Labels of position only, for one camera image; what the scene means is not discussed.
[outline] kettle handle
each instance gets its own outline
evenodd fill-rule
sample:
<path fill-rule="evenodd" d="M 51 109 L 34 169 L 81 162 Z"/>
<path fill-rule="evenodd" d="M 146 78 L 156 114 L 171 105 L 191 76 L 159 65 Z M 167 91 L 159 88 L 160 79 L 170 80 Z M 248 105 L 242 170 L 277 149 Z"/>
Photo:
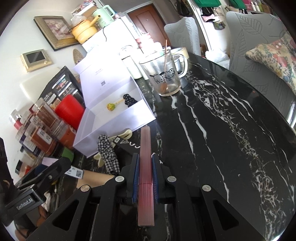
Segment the kettle handle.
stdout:
<path fill-rule="evenodd" d="M 97 22 L 97 20 L 98 20 L 100 17 L 101 17 L 100 15 L 96 16 L 96 17 L 94 18 L 94 20 L 91 21 L 91 23 L 89 24 L 89 26 L 90 26 L 90 27 L 93 26 L 93 25 L 95 24 L 95 22 Z"/>
<path fill-rule="evenodd" d="M 110 13 L 112 13 L 112 14 L 111 14 L 111 17 L 113 17 L 113 16 L 115 15 L 114 10 L 113 10 L 109 5 L 105 5 L 105 6 L 103 6 L 103 8 L 104 8 L 104 9 L 108 8 L 108 10 L 110 11 Z"/>

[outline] pink comb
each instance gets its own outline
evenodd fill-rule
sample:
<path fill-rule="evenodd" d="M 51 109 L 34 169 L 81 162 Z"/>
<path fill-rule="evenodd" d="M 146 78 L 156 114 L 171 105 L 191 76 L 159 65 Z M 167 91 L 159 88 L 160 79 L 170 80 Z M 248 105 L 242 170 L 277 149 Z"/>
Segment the pink comb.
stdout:
<path fill-rule="evenodd" d="M 150 127 L 141 128 L 138 226 L 154 226 Z"/>

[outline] brown door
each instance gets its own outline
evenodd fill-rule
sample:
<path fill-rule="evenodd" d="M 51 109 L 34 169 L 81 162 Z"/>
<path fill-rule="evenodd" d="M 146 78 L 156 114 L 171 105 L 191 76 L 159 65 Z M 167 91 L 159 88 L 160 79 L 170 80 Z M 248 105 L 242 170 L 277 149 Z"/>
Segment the brown door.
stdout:
<path fill-rule="evenodd" d="M 150 33 L 153 41 L 161 43 L 162 46 L 165 46 L 167 39 L 170 45 L 164 30 L 165 23 L 153 4 L 129 12 L 128 15 L 140 33 Z"/>

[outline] black and white gingham scrunchie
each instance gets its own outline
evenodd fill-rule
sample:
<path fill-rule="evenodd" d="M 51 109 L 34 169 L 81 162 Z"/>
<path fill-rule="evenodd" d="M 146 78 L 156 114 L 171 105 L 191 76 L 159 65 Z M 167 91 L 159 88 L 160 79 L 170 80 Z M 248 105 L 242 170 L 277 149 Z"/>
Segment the black and white gingham scrunchie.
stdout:
<path fill-rule="evenodd" d="M 120 173 L 119 163 L 114 149 L 106 135 L 100 135 L 98 140 L 98 151 L 105 161 L 105 167 L 108 174 L 118 175 Z"/>

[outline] open gift box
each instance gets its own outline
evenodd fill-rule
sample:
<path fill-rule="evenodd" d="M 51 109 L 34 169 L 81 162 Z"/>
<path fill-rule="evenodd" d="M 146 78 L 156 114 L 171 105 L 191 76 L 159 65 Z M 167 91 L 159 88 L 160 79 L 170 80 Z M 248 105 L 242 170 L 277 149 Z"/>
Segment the open gift box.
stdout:
<path fill-rule="evenodd" d="M 73 146 L 87 157 L 98 152 L 99 135 L 112 137 L 127 129 L 135 131 L 155 119 L 134 79 L 111 49 L 108 45 L 95 47 L 74 67 L 80 74 L 86 109 Z M 122 100 L 124 94 L 137 103 L 128 107 L 122 101 L 113 111 L 107 109 L 108 103 Z"/>

